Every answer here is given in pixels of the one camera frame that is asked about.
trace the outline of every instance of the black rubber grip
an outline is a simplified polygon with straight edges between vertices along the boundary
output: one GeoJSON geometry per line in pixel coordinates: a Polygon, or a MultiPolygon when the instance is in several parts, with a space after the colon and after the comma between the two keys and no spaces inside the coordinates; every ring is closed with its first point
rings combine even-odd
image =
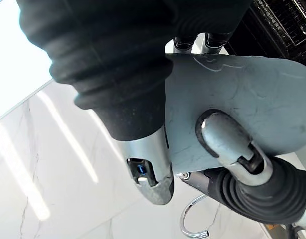
{"type": "Polygon", "coordinates": [[[209,169],[210,197],[233,211],[267,224],[292,224],[306,209],[306,171],[271,158],[273,174],[260,186],[247,186],[235,180],[224,168],[209,169]]]}
{"type": "Polygon", "coordinates": [[[148,136],[164,124],[164,54],[178,35],[228,33],[251,0],[17,0],[20,26],[52,60],[50,73],[79,92],[110,135],[148,136]]]}

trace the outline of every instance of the black cable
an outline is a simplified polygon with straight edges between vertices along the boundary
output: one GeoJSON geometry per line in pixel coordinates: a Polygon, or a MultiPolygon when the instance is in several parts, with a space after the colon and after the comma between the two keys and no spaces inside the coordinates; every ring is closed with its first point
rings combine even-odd
{"type": "Polygon", "coordinates": [[[298,230],[295,230],[297,227],[293,227],[291,224],[287,224],[286,226],[286,239],[298,239],[297,232],[298,230]]]}

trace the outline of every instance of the white marble wall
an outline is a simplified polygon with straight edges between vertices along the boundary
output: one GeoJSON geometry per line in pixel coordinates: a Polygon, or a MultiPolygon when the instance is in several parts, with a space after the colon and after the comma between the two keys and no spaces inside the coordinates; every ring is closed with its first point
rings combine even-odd
{"type": "MultiPolygon", "coordinates": [[[[166,206],[150,204],[102,123],[51,83],[0,119],[0,238],[184,239],[179,217],[200,192],[176,180],[166,206]]],[[[212,239],[268,238],[261,225],[207,198],[187,216],[212,239]]]]}

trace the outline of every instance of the scratched metal surface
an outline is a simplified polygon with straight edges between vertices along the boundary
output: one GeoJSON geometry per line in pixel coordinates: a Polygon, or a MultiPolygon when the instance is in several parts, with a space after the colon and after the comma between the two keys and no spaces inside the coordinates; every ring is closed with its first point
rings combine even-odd
{"type": "Polygon", "coordinates": [[[169,55],[166,131],[175,173],[220,166],[197,141],[207,109],[237,120],[268,155],[306,144],[306,67],[289,60],[226,55],[169,55]]]}

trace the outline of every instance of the gray marble vein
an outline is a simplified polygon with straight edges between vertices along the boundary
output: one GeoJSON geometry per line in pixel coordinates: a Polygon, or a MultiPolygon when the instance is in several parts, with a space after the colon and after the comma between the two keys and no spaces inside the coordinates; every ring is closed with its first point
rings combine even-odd
{"type": "Polygon", "coordinates": [[[21,224],[20,224],[20,239],[23,238],[23,226],[24,226],[25,214],[26,214],[28,205],[29,205],[29,200],[28,200],[28,197],[27,197],[27,202],[26,202],[25,207],[24,207],[23,212],[22,212],[22,220],[21,220],[21,224]]]}

